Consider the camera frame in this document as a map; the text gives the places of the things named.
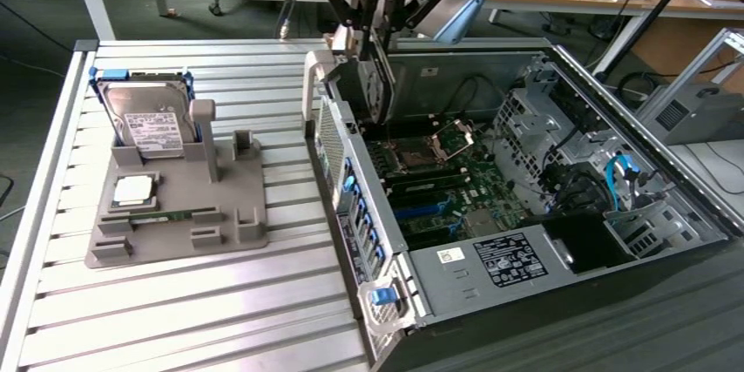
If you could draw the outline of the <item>graphics card with black fan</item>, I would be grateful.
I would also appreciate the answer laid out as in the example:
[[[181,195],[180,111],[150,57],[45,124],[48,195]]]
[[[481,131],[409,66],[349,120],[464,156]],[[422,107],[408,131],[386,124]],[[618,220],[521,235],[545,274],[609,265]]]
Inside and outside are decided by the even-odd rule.
[[[402,4],[381,0],[368,32],[340,25],[330,41],[336,58],[340,96],[365,122],[382,125],[392,114],[394,72],[388,58],[396,35],[393,21],[404,11]]]

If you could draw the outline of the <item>green motherboard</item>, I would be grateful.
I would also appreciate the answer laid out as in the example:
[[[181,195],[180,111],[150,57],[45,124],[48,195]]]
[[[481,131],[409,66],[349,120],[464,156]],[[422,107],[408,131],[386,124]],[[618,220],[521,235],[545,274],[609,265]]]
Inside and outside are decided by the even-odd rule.
[[[436,166],[412,171],[404,169],[394,156],[394,141],[426,138],[430,146],[430,135],[454,119],[460,119],[472,128],[474,144],[453,159],[441,161],[437,158]],[[494,129],[490,124],[476,124],[474,121],[462,118],[430,118],[418,123],[368,129],[362,138],[381,186],[386,178],[406,174],[440,171],[469,174],[468,183],[449,190],[388,197],[382,186],[393,212],[400,208],[448,203],[441,215],[408,220],[394,219],[412,250],[476,238],[469,234],[464,216],[478,208],[485,208],[493,213],[497,224],[504,228],[502,232],[514,229],[530,215],[529,208],[513,191],[513,182],[502,176],[494,163]]]

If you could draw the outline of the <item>grey parts rack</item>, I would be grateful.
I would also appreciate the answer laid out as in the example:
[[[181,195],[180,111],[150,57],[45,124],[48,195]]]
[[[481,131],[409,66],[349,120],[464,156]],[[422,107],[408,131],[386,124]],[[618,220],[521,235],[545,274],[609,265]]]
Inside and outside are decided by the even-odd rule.
[[[136,265],[192,256],[261,248],[268,244],[268,212],[261,146],[250,131],[229,139],[212,134],[214,103],[197,99],[189,116],[201,133],[185,145],[185,156],[142,159],[132,146],[112,149],[94,216],[85,265],[89,268]],[[118,178],[149,175],[150,201],[114,206]],[[136,213],[190,210],[190,220],[133,225]]]

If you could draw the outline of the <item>aluminium profile frame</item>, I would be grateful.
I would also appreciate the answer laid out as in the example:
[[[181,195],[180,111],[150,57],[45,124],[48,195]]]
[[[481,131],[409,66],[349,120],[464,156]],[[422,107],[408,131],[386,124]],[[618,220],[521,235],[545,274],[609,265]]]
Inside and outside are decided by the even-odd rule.
[[[676,76],[669,88],[709,82],[732,88],[744,85],[744,29],[724,28]]]

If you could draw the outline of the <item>grey computer tower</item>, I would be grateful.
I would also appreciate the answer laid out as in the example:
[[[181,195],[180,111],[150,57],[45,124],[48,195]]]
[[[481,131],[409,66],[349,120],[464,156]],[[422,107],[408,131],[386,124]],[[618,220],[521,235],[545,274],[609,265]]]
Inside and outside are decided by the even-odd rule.
[[[638,119],[665,145],[744,139],[744,94],[710,82],[693,83],[653,110],[668,87],[657,87],[638,109]]]

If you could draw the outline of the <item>installed RAM stick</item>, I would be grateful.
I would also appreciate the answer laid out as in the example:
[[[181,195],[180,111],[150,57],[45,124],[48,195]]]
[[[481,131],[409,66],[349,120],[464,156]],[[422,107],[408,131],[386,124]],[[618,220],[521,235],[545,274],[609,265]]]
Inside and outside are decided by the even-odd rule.
[[[420,193],[454,189],[469,181],[466,172],[421,172],[386,178],[382,186],[388,197],[398,197],[406,193]]]

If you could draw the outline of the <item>grey metal disk bay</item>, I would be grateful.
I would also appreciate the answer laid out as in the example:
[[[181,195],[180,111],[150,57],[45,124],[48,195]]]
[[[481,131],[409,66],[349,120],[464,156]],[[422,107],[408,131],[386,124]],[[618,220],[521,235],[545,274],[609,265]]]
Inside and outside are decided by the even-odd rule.
[[[665,202],[656,202],[625,212],[612,211],[604,217],[624,248],[637,259],[666,250],[682,251],[702,244],[700,234]]]

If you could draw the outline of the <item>hard disk in blue caddy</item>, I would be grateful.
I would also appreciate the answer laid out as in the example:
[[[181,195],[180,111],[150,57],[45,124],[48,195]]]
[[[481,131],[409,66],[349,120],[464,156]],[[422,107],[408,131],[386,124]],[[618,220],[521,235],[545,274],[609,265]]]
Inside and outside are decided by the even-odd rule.
[[[113,144],[132,146],[142,159],[185,156],[200,140],[189,116],[194,100],[189,71],[134,72],[90,67],[88,83],[113,128]]]

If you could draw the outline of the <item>metal socket cover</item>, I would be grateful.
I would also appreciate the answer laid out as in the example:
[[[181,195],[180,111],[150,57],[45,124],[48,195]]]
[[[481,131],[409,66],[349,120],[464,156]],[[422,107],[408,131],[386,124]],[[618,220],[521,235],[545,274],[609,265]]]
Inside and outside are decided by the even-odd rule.
[[[458,156],[474,144],[473,131],[460,119],[449,121],[432,135],[430,148],[441,161]]]

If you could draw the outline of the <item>CPU socket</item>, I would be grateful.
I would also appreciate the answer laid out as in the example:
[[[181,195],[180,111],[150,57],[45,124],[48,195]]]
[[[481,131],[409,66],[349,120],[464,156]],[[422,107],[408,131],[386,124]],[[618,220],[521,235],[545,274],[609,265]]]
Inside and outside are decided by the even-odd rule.
[[[409,171],[438,164],[437,156],[430,149],[426,138],[397,139],[394,141],[394,156],[401,167]]]

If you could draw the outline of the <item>grey chipset heatsink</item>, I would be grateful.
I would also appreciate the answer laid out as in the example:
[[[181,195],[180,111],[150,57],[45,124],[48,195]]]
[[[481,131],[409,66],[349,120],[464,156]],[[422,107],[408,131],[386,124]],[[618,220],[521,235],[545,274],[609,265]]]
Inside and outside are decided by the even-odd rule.
[[[468,212],[464,221],[469,234],[474,237],[496,234],[504,230],[496,222],[493,213],[485,208]]]

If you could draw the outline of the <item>perforated metal drive cage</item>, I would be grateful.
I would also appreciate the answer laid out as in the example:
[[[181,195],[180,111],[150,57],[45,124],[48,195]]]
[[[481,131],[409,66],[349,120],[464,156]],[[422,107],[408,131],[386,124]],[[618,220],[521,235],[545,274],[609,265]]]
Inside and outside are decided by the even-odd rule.
[[[537,166],[561,156],[577,159],[584,133],[576,129],[566,111],[558,107],[557,93],[564,79],[554,70],[528,71],[508,92],[497,123],[522,157],[533,158]]]

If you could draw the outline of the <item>grey power supply unit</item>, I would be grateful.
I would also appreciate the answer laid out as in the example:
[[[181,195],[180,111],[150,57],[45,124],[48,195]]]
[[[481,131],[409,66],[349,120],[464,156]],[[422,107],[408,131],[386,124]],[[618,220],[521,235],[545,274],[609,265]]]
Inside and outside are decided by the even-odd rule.
[[[497,307],[577,280],[540,225],[424,248],[409,257],[438,320]]]

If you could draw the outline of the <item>open black PC case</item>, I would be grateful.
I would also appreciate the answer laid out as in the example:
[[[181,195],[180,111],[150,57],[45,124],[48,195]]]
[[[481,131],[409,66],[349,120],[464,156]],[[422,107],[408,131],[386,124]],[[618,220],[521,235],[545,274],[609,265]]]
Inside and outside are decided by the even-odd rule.
[[[665,145],[570,54],[540,39],[421,41],[388,52],[382,125],[354,115],[330,50],[304,59],[304,132],[322,209],[373,372],[744,372],[744,146]],[[554,70],[558,107],[584,133],[577,159],[537,166],[497,123],[513,83]],[[542,226],[573,284],[434,318],[362,133],[430,118],[494,129],[494,163]],[[702,244],[637,259],[604,214],[665,202]],[[398,300],[370,302],[374,288]]]

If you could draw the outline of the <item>green RAM stick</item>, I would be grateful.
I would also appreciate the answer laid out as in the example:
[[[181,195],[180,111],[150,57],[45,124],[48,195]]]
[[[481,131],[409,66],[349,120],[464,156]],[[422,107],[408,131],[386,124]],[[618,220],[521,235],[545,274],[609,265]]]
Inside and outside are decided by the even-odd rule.
[[[193,218],[190,210],[168,211],[156,213],[136,213],[129,217],[133,225],[190,220]]]

